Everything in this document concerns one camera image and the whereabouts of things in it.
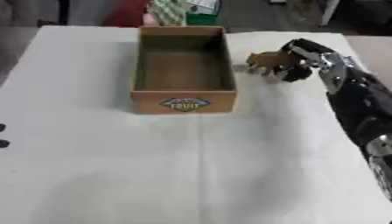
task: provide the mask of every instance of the wooden box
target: wooden box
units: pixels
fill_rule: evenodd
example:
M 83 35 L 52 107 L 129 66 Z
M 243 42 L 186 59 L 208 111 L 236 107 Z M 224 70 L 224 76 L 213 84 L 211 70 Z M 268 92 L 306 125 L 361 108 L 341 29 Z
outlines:
M 143 27 L 139 41 L 135 113 L 232 110 L 237 90 L 221 27 Z

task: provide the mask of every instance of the brown toy animal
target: brown toy animal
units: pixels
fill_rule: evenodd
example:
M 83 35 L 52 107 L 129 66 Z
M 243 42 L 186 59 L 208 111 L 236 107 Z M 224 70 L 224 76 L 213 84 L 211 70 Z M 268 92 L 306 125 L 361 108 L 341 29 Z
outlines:
M 299 63 L 301 58 L 288 54 L 286 52 L 262 52 L 251 53 L 247 59 L 247 64 L 250 70 L 257 70 L 260 67 L 265 67 L 263 76 L 270 74 L 274 67 L 291 67 Z

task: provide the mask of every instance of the red object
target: red object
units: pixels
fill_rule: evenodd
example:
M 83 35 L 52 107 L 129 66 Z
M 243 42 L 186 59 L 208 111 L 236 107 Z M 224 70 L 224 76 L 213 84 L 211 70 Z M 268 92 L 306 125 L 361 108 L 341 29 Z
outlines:
M 143 14 L 147 0 L 121 0 L 115 11 L 102 23 L 103 26 L 139 27 L 143 25 Z

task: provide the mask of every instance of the white tablecloth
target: white tablecloth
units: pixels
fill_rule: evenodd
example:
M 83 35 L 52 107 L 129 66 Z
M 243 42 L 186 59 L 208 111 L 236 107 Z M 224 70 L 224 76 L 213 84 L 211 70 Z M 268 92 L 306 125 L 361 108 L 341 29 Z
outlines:
M 229 34 L 252 52 L 338 34 Z M 137 30 L 42 29 L 0 88 L 0 223 L 387 224 L 392 204 L 347 139 L 317 75 L 267 84 L 236 73 L 223 115 L 133 115 Z

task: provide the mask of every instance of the robotic hand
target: robotic hand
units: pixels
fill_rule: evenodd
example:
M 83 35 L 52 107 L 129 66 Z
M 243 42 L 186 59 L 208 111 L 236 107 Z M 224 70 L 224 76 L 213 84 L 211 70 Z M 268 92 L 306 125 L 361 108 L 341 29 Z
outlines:
M 341 127 L 392 201 L 392 93 L 350 57 L 310 40 L 294 39 L 276 55 L 272 70 L 283 81 L 306 79 L 318 68 Z

